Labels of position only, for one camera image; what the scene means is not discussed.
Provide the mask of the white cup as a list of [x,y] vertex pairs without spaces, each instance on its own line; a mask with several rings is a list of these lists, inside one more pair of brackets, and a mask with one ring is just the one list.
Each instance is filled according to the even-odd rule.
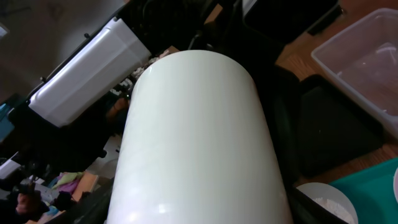
[[292,223],[250,74],[186,50],[153,63],[132,94],[108,223]]

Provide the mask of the small grey bowl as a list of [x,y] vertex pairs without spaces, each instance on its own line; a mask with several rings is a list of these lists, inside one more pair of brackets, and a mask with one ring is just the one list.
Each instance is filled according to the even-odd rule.
[[297,189],[344,222],[358,224],[358,216],[353,204],[337,188],[324,183],[311,182],[299,185]]

